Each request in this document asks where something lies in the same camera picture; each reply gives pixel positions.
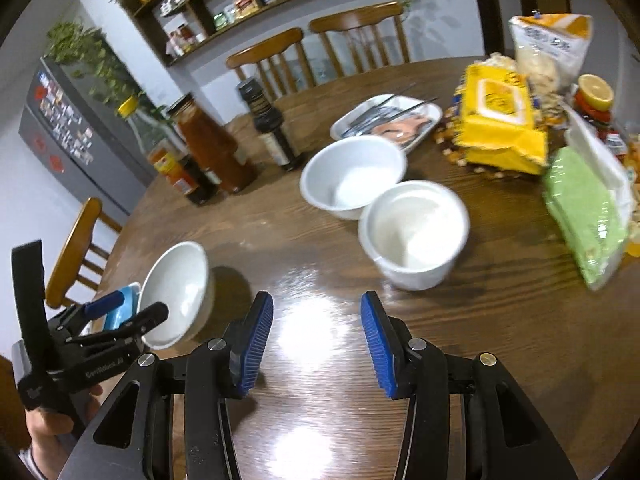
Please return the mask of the person's left hand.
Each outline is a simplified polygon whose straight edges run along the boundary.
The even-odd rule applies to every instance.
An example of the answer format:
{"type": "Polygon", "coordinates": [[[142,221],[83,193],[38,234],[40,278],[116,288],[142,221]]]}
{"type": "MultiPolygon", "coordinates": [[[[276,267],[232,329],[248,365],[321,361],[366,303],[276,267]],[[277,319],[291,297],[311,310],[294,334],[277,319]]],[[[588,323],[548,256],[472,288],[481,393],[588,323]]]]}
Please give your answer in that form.
{"type": "Polygon", "coordinates": [[[21,460],[35,479],[57,479],[70,457],[61,438],[72,432],[74,422],[42,408],[26,411],[25,417],[30,445],[21,452],[21,460]]]}

